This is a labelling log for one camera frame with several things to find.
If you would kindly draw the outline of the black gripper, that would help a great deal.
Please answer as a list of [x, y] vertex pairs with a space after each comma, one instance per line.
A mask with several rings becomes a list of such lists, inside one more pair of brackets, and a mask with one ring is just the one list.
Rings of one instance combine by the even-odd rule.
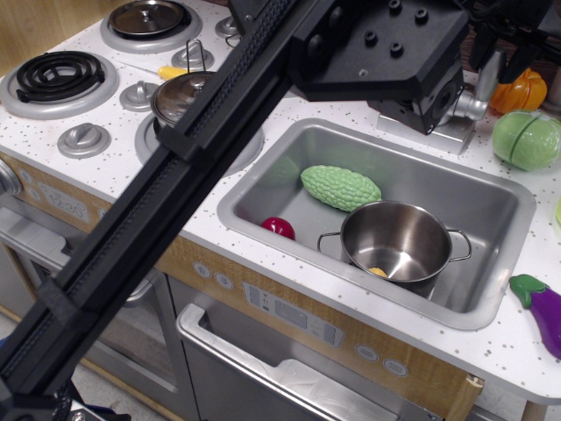
[[542, 43], [560, 41], [559, 1], [464, 1], [475, 32], [470, 66], [481, 70], [494, 54], [496, 42], [506, 40], [512, 54], [501, 83], [513, 83], [532, 64]]

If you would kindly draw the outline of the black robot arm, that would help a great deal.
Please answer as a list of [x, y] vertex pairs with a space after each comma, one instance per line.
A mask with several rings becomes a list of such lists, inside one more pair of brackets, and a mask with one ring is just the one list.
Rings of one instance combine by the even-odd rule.
[[331, 321], [344, 332], [331, 346], [275, 321], [243, 300], [236, 311], [275, 329], [340, 367], [447, 420], [460, 418], [459, 400], [472, 377], [497, 383], [536, 405], [560, 402], [560, 359], [538, 342], [536, 324], [513, 311], [508, 292], [519, 258], [541, 274], [560, 253], [530, 246], [535, 199], [522, 185], [369, 139], [366, 165], [398, 196], [471, 232], [504, 226], [481, 292], [478, 322], [451, 311], [437, 318], [430, 303], [349, 264], [319, 253], [305, 257], [296, 243], [254, 228], [236, 232], [223, 219], [204, 222], [225, 169], [297, 86], [310, 100], [403, 98], [416, 93], [404, 78], [384, 82], [341, 72], [343, 89], [316, 79], [344, 57], [366, 55], [363, 33], [386, 38], [397, 26], [379, 1], [269, 1], [250, 22], [239, 47], [176, 127], [161, 133], [155, 155], [74, 254], [40, 291], [1, 352], [6, 419], [46, 419], [54, 393], [70, 376], [140, 280], [168, 253], [183, 264], [205, 254], [233, 261], [228, 239], [255, 287]]

